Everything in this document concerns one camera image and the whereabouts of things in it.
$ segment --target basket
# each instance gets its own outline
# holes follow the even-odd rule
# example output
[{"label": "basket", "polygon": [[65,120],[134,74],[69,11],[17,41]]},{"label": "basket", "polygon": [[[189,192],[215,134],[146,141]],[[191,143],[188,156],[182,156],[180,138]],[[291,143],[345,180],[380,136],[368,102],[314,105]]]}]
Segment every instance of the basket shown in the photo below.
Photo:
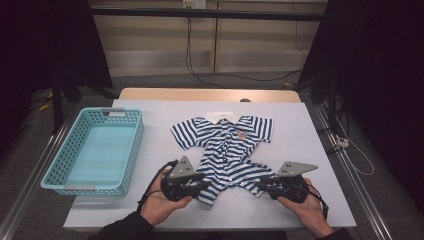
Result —
[{"label": "basket", "polygon": [[62,195],[125,196],[142,132],[139,109],[82,109],[41,187]]}]

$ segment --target white collar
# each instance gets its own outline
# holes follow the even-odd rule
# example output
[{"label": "white collar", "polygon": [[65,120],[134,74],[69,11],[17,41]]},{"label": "white collar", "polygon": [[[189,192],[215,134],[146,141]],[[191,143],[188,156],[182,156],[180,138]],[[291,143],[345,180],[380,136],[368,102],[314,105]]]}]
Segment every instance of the white collar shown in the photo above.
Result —
[{"label": "white collar", "polygon": [[219,120],[224,118],[232,123],[237,123],[241,114],[236,112],[207,112],[205,116],[205,119],[213,124],[217,124]]}]

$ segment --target striped shirt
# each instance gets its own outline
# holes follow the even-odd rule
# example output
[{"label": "striped shirt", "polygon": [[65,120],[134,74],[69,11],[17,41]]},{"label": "striped shirt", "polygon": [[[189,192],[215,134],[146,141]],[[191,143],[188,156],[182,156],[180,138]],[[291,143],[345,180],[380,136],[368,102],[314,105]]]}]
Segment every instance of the striped shirt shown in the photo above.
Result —
[{"label": "striped shirt", "polygon": [[210,206],[221,191],[242,187],[256,197],[255,183],[259,177],[274,177],[275,173],[264,164],[252,162],[249,156],[259,142],[270,142],[272,119],[242,116],[236,123],[223,118],[216,124],[202,117],[192,118],[171,127],[177,143],[185,150],[204,147],[198,173],[205,173],[205,181],[212,184],[200,192],[198,199]]}]

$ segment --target cable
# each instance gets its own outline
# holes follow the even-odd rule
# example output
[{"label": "cable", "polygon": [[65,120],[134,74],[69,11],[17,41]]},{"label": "cable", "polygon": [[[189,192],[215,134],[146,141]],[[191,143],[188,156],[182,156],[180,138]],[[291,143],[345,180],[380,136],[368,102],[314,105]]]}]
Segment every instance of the cable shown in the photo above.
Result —
[{"label": "cable", "polygon": [[362,29],[363,29],[363,26],[364,26],[365,17],[367,15],[367,11],[368,11],[368,7],[370,6],[370,2],[371,2],[371,0],[368,0],[367,5],[365,6],[364,14],[362,15],[361,23],[360,23],[359,29],[358,29],[358,34],[356,34],[355,41],[353,42],[352,49],[351,49],[348,57],[350,57],[353,54],[353,52],[355,51],[356,45],[359,42],[359,37],[360,37],[360,35],[362,33]]},{"label": "cable", "polygon": [[46,88],[46,89],[41,89],[41,90],[35,91],[35,92],[32,94],[32,97],[35,97],[35,96],[39,95],[40,93],[45,92],[46,90],[47,90],[47,88]]},{"label": "cable", "polygon": [[[296,13],[296,8],[294,6],[294,0],[292,2],[292,6],[293,6],[293,12]],[[306,55],[303,53],[303,51],[297,45],[297,21],[296,21],[296,34],[295,34],[295,38],[294,38],[294,45],[296,46],[297,50],[299,50],[299,52],[302,53],[303,57],[306,59]]]},{"label": "cable", "polygon": [[191,18],[187,18],[187,50],[186,50],[186,67],[187,70],[190,72],[191,75],[193,75],[199,82],[204,83],[204,84],[209,84],[218,88],[223,88],[225,89],[224,86],[221,86],[219,84],[215,84],[215,83],[210,83],[210,82],[205,82],[202,79],[200,79],[196,73],[194,73],[193,70],[193,65],[191,63]]},{"label": "cable", "polygon": [[178,160],[175,160],[175,161],[171,161],[171,162],[166,163],[166,164],[165,164],[165,165],[163,165],[163,166],[162,166],[162,167],[158,170],[158,172],[155,174],[155,176],[153,177],[152,181],[150,181],[149,186],[147,186],[147,189],[146,189],[146,191],[144,192],[143,196],[141,197],[140,201],[138,201],[138,207],[137,207],[137,212],[138,212],[138,213],[140,213],[140,212],[141,212],[141,208],[143,207],[143,205],[144,205],[144,203],[146,202],[147,198],[148,198],[148,197],[149,197],[152,193],[155,193],[155,192],[159,192],[159,191],[164,190],[164,189],[160,189],[160,190],[153,191],[153,192],[149,193],[150,188],[152,187],[153,183],[156,181],[156,178],[158,178],[158,177],[159,177],[159,175],[162,173],[162,171],[163,171],[165,168],[169,167],[169,166],[173,166],[173,165],[175,165],[175,164],[176,164],[176,162],[178,162]]},{"label": "cable", "polygon": [[350,127],[349,127],[349,112],[345,111],[346,113],[346,128],[347,128],[347,136],[350,136]]},{"label": "cable", "polygon": [[304,191],[304,192],[306,192],[307,194],[309,194],[309,195],[311,195],[311,196],[315,197],[316,199],[318,199],[318,201],[320,201],[320,202],[321,202],[321,204],[322,204],[322,214],[324,215],[325,220],[327,220],[327,217],[328,217],[328,210],[329,210],[330,208],[328,207],[328,205],[327,205],[327,203],[324,201],[324,199],[322,199],[321,194],[319,193],[318,189],[316,189],[314,186],[312,186],[312,185],[310,185],[310,184],[306,184],[306,185],[308,185],[308,186],[312,187],[315,191],[317,191],[317,194],[313,193],[313,192],[312,192],[312,191],[310,191],[309,189],[308,189],[308,190],[306,190],[306,189],[304,189],[304,188],[302,188],[302,187],[298,187],[298,186],[295,186],[295,185],[291,185],[291,184],[283,184],[283,183],[281,183],[281,186],[286,186],[286,187],[296,188],[296,189],[301,190],[301,191]]},{"label": "cable", "polygon": [[191,18],[188,18],[188,21],[187,21],[186,67],[187,67],[187,70],[189,71],[189,73],[191,75],[193,75],[199,82],[202,82],[202,83],[205,83],[205,84],[209,84],[209,85],[213,85],[215,87],[219,87],[219,88],[224,88],[225,89],[226,87],[224,87],[224,86],[221,86],[221,85],[215,84],[215,83],[211,83],[211,82],[206,82],[206,81],[200,79],[200,77],[228,76],[228,77],[243,78],[243,79],[247,79],[247,80],[250,80],[250,81],[257,81],[257,82],[272,82],[272,81],[284,80],[283,89],[285,89],[285,87],[287,85],[287,77],[289,77],[290,75],[292,75],[294,73],[297,73],[297,72],[302,71],[302,69],[297,69],[297,70],[288,72],[284,76],[277,77],[277,78],[271,78],[271,79],[256,79],[256,78],[245,77],[245,76],[240,76],[240,75],[230,74],[230,73],[208,73],[208,74],[198,74],[198,73],[195,73],[194,70],[193,70],[192,59],[191,59],[191,32],[192,32]]},{"label": "cable", "polygon": [[355,166],[355,164],[353,164],[352,163],[352,161],[350,161],[350,159],[348,158],[348,161],[349,161],[349,163],[352,165],[352,167],[357,171],[357,172],[359,172],[360,174],[362,174],[362,175],[365,175],[365,176],[371,176],[371,175],[373,175],[374,174],[374,165],[372,164],[372,162],[371,162],[371,160],[365,155],[365,153],[363,153],[362,151],[361,151],[361,149],[359,149],[359,147],[358,146],[356,146],[356,144],[354,143],[354,142],[352,142],[352,140],[347,136],[347,134],[346,134],[346,132],[345,132],[345,130],[344,130],[344,128],[343,128],[343,125],[342,125],[342,123],[340,122],[340,120],[339,120],[339,118],[337,118],[336,117],[336,120],[337,120],[337,122],[339,123],[339,125],[340,125],[340,127],[341,127],[341,129],[342,129],[342,131],[343,131],[343,133],[344,133],[344,135],[345,135],[345,137],[349,140],[349,142],[365,157],[365,159],[367,159],[367,161],[369,162],[369,164],[371,165],[371,173],[364,173],[364,172],[362,172],[361,170],[359,170],[356,166]]}]

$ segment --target shirt sleeve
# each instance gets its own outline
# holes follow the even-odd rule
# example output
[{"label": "shirt sleeve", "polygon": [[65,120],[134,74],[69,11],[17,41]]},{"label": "shirt sleeve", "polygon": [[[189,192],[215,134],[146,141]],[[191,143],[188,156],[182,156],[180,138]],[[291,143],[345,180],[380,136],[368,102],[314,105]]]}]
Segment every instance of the shirt sleeve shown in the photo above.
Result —
[{"label": "shirt sleeve", "polygon": [[197,122],[198,119],[193,118],[182,123],[175,124],[171,127],[171,132],[174,135],[175,140],[184,150],[187,150],[196,144]]},{"label": "shirt sleeve", "polygon": [[252,124],[261,141],[268,143],[271,142],[274,127],[274,121],[272,121],[272,119],[254,117]]},{"label": "shirt sleeve", "polygon": [[98,234],[89,237],[87,240],[146,239],[152,229],[153,226],[146,219],[137,212],[133,212],[126,218],[105,226]]},{"label": "shirt sleeve", "polygon": [[346,230],[346,228],[340,228],[328,236],[317,238],[317,240],[353,240],[353,238]]}]

